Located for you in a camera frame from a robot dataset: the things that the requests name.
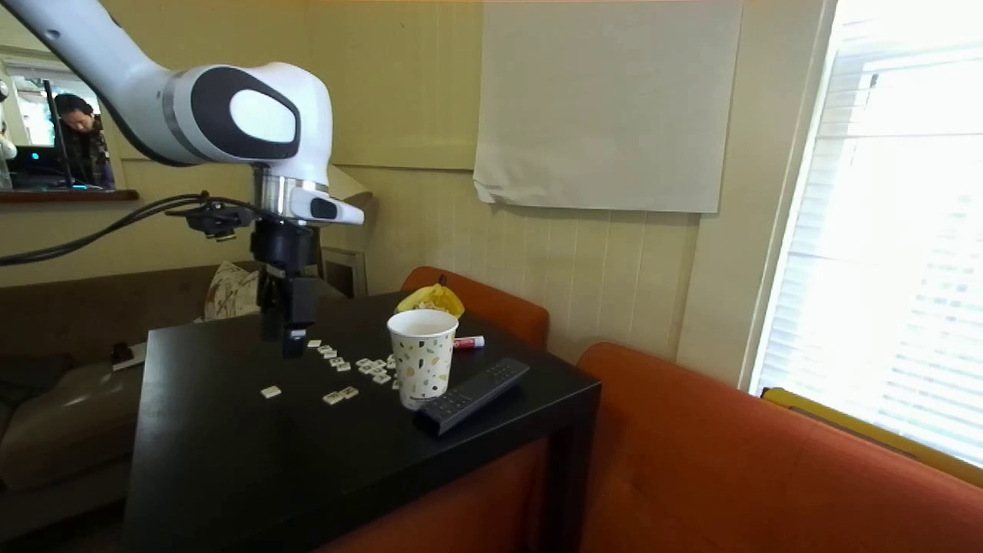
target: shelf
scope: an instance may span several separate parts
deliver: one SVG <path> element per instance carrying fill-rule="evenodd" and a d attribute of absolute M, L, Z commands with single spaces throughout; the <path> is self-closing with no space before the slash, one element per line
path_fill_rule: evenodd
<path fill-rule="evenodd" d="M 0 191 L 0 205 L 25 204 L 136 204 L 136 191 Z"/>

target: cable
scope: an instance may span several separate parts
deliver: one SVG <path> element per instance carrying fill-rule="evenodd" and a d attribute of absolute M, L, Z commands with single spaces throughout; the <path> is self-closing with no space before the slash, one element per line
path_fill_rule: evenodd
<path fill-rule="evenodd" d="M 38 260 L 51 260 L 51 259 L 63 259 L 63 256 L 71 256 L 113 230 L 122 230 L 131 226 L 140 226 L 145 219 L 155 219 L 155 216 L 186 216 L 189 226 L 194 230 L 202 230 L 205 238 L 229 238 L 233 229 L 245 229 L 253 226 L 261 212 L 250 204 L 240 204 L 240 200 L 229 200 L 229 198 L 208 198 L 208 193 L 178 193 L 178 198 L 167 198 L 167 200 L 158 200 L 158 204 L 149 204 L 122 219 L 117 219 L 113 226 L 89 235 L 89 238 L 80 238 L 80 240 L 71 240 L 71 243 L 63 243 L 63 247 L 51 247 L 51 249 L 33 249 L 33 252 L 18 252 L 18 256 L 3 256 L 0 259 L 0 267 L 13 267 L 13 264 L 38 264 Z"/>

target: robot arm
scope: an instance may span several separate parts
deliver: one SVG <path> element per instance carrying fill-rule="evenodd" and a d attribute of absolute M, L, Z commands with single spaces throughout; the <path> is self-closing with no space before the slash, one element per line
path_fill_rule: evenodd
<path fill-rule="evenodd" d="M 253 235 L 253 256 L 264 264 L 259 300 L 285 352 L 298 353 L 317 304 L 315 226 L 362 226 L 361 209 L 328 198 L 328 89 L 293 64 L 167 70 L 98 0 L 0 4 L 103 95 L 122 134 L 152 161 L 255 170 L 255 204 L 264 212 Z"/>

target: small black table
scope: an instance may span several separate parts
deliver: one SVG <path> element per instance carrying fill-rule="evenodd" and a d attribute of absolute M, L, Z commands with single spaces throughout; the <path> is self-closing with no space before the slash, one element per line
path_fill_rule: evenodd
<path fill-rule="evenodd" d="M 454 353 L 454 381 L 516 358 L 533 373 L 445 438 L 361 373 L 392 353 L 397 296 L 323 300 L 311 338 L 334 348 L 282 359 L 261 316 L 155 328 L 149 340 L 126 549 L 311 549 L 527 444 L 551 440 L 544 549 L 577 549 L 601 384 L 494 326 Z M 361 398 L 327 407 L 332 391 Z"/>

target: white cup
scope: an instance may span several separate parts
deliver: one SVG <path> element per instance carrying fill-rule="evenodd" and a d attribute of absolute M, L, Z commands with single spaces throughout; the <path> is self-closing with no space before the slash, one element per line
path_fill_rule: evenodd
<path fill-rule="evenodd" d="M 445 310 L 404 310 L 392 316 L 400 404 L 419 411 L 451 381 L 458 316 Z"/>

